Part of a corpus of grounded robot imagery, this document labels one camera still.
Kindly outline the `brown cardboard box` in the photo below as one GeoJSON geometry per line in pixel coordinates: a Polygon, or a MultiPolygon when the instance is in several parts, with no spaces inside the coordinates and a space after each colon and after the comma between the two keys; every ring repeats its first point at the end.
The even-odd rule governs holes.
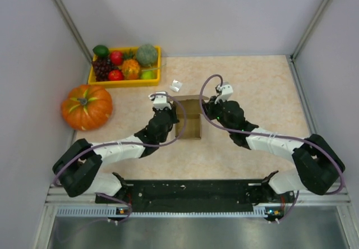
{"type": "MultiPolygon", "coordinates": [[[[181,95],[175,96],[179,103],[182,104],[186,111],[187,123],[182,136],[179,139],[183,140],[199,140],[201,139],[201,108],[199,95],[181,95]]],[[[179,120],[174,126],[174,136],[178,137],[184,127],[185,115],[182,108],[173,102],[176,107],[176,115],[179,120]]]]}

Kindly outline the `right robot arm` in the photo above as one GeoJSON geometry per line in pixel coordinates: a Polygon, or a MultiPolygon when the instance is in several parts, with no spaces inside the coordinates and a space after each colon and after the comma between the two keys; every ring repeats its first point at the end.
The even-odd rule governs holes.
{"type": "Polygon", "coordinates": [[[204,116],[218,121],[217,128],[227,131],[237,146],[265,151],[294,163],[294,168],[276,170],[262,180],[261,193],[267,201],[276,201],[283,193],[298,190],[329,195],[329,189],[345,170],[343,162],[320,135],[304,139],[279,136],[247,121],[236,101],[222,101],[216,96],[202,101],[200,106],[204,116]]]}

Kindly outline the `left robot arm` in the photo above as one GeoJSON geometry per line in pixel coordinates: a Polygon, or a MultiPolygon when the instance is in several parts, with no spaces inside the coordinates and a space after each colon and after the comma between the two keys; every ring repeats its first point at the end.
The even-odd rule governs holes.
{"type": "Polygon", "coordinates": [[[102,193],[113,201],[127,197],[127,184],[118,173],[104,173],[109,164],[125,159],[144,158],[164,146],[173,125],[179,122],[176,107],[170,104],[164,109],[153,109],[154,115],[139,132],[122,140],[91,144],[79,139],[58,159],[52,167],[56,180],[69,197],[84,193],[102,193]]]}

